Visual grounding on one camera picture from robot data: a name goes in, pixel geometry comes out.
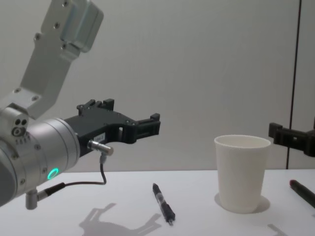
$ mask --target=green led ring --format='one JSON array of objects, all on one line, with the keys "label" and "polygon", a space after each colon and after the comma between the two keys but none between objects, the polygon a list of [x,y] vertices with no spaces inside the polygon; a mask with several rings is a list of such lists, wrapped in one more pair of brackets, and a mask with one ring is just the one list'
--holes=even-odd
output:
[{"label": "green led ring", "polygon": [[47,179],[52,179],[52,178],[55,177],[58,173],[59,173],[59,169],[58,169],[58,168],[52,169],[51,172],[49,172]]}]

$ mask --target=black cable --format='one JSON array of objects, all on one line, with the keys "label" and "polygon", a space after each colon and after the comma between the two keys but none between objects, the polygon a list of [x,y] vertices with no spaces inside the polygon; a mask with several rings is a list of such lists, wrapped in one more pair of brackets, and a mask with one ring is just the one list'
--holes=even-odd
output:
[{"label": "black cable", "polygon": [[67,186],[72,186],[72,185],[79,185],[79,184],[96,184],[96,185],[105,185],[107,183],[106,177],[105,177],[105,173],[104,173],[104,169],[103,169],[103,164],[100,164],[100,173],[102,175],[103,178],[103,182],[73,182],[73,183],[66,183],[65,187]]},{"label": "black cable", "polygon": [[103,178],[103,182],[72,182],[72,183],[59,183],[57,185],[54,185],[50,188],[46,188],[45,190],[43,190],[42,192],[46,192],[47,194],[47,197],[62,190],[63,188],[67,187],[67,186],[73,186],[73,185],[79,185],[79,184],[96,184],[96,185],[105,185],[107,183],[107,180],[106,180],[106,177],[105,177],[105,173],[104,173],[104,167],[103,167],[103,164],[100,164],[99,166],[100,168],[100,173],[102,175],[102,178]]}]

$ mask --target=cup rim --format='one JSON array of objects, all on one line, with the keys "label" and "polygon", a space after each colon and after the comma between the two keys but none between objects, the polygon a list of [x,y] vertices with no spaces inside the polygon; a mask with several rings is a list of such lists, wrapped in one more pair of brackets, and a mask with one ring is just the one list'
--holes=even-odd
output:
[{"label": "cup rim", "polygon": [[[224,137],[250,137],[250,138],[255,138],[255,139],[259,139],[259,140],[265,141],[266,145],[262,145],[260,147],[243,147],[243,146],[233,146],[233,145],[223,144],[223,143],[218,141],[220,138],[224,138]],[[221,145],[221,146],[224,146],[224,147],[241,148],[241,149],[259,149],[259,148],[266,148],[266,147],[271,145],[271,142],[268,139],[264,139],[264,138],[257,137],[257,136],[252,136],[252,135],[239,135],[239,134],[221,135],[221,136],[216,137],[214,139],[214,141],[215,141],[215,144],[218,144],[218,145]]]}]

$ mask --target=cable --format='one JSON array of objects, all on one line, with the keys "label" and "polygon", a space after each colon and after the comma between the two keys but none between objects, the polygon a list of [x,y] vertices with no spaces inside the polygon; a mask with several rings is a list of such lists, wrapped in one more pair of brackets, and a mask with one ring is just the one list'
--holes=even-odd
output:
[{"label": "cable", "polygon": [[72,183],[67,183],[67,184],[62,182],[62,183],[54,185],[50,188],[46,188],[43,191],[39,192],[37,195],[37,200],[38,201],[43,200],[43,199],[49,197],[50,195],[62,190],[65,187],[68,187],[68,186],[79,185],[79,184],[105,185],[107,183],[107,180],[106,180],[105,173],[104,173],[103,163],[100,163],[99,169],[100,169],[100,173],[101,173],[102,178],[103,178],[103,182],[86,182],[86,181],[84,181],[84,182],[72,182]]},{"label": "cable", "polygon": [[105,173],[104,173],[104,169],[103,169],[103,164],[100,164],[100,173],[102,175],[103,178],[103,182],[73,182],[73,183],[66,183],[65,187],[67,186],[72,186],[72,185],[79,185],[79,184],[96,184],[96,185],[105,185],[107,183],[106,177],[105,177]]}]

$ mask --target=pen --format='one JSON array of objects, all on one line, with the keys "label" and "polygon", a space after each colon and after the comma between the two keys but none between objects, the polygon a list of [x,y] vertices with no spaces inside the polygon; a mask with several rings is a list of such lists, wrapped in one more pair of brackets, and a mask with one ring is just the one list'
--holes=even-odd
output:
[{"label": "pen", "polygon": [[173,221],[175,220],[175,213],[172,211],[169,204],[166,203],[161,190],[159,189],[157,184],[153,184],[153,192],[157,199],[157,203],[159,204],[159,207],[161,208],[161,211],[163,213],[163,216],[166,220],[166,222],[169,223],[169,225],[173,225]]},{"label": "pen", "polygon": [[315,194],[296,180],[290,180],[290,187],[306,202],[315,208]]}]

